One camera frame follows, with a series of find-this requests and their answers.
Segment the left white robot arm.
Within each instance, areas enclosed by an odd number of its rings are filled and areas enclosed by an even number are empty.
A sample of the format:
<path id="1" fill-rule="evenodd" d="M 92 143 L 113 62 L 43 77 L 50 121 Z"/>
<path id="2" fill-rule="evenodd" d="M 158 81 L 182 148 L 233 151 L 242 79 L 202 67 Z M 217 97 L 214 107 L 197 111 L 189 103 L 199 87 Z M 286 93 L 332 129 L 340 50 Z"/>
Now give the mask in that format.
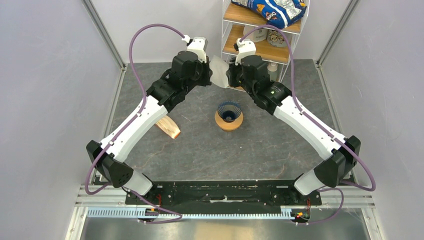
<path id="1" fill-rule="evenodd" d="M 100 142 L 91 140 L 86 145 L 93 167 L 114 188 L 136 192 L 144 204 L 152 204 L 157 198 L 153 182 L 125 161 L 148 130 L 184 101 L 194 87 L 210 86 L 212 74 L 207 56 L 180 51 L 172 59 L 171 67 L 148 88 L 146 100 L 141 101 L 110 135 Z"/>

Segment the glass carafe with brown band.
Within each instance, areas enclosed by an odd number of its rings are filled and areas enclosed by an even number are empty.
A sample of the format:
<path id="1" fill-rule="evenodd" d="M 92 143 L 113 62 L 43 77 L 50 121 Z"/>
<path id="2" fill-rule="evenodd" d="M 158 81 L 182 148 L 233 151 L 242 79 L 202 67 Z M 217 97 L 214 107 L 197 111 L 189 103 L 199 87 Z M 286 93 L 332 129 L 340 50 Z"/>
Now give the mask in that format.
<path id="1" fill-rule="evenodd" d="M 221 133 L 220 133 L 220 137 L 223 140 L 228 140 L 228 141 L 233 140 L 234 137 L 235 137 L 235 133 L 234 133 L 234 131 L 222 130 Z"/>

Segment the blue cone coffee filter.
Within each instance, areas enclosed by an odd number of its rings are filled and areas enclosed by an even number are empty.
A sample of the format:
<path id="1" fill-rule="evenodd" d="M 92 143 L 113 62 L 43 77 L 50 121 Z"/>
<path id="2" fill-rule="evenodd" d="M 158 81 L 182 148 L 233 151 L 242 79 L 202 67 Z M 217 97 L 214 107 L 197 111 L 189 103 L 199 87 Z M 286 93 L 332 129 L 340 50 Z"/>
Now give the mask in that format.
<path id="1" fill-rule="evenodd" d="M 218 105 L 217 113 L 224 122 L 231 123 L 240 117 L 242 108 L 237 102 L 224 101 Z"/>

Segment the white wire shelf rack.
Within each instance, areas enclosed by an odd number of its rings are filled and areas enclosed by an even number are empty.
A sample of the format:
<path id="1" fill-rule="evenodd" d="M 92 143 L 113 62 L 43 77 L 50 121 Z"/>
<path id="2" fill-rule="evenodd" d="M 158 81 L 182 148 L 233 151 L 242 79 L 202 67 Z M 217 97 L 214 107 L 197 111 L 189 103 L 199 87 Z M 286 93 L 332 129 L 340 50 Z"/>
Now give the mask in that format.
<path id="1" fill-rule="evenodd" d="M 287 45 L 294 52 L 299 41 L 304 25 L 309 15 L 309 0 L 301 0 L 306 6 L 306 11 L 301 19 L 294 24 L 283 28 L 282 32 L 288 38 L 284 41 L 281 35 L 272 28 L 256 30 L 247 38 L 254 41 L 256 55 L 268 62 L 271 78 L 281 82 L 289 69 L 291 56 Z M 229 63 L 237 55 L 234 48 L 236 40 L 243 37 L 255 27 L 266 24 L 267 21 L 259 13 L 254 13 L 248 8 L 233 4 L 230 0 L 222 2 L 222 27 L 221 27 L 221 54 L 220 57 Z"/>

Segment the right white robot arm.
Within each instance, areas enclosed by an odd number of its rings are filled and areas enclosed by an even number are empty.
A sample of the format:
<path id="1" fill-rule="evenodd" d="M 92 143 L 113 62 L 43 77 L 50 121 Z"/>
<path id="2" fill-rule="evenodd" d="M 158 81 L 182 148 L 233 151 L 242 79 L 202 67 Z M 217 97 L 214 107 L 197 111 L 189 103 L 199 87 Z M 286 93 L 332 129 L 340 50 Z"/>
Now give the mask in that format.
<path id="1" fill-rule="evenodd" d="M 312 170 L 301 174 L 288 191 L 289 200 L 300 205 L 309 194 L 322 187 L 335 188 L 357 164 L 361 141 L 354 135 L 347 138 L 323 123 L 303 107 L 289 88 L 272 81 L 267 63 L 258 55 L 229 61 L 226 71 L 231 87 L 241 87 L 253 102 L 270 115 L 288 124 L 300 134 L 322 158 Z"/>

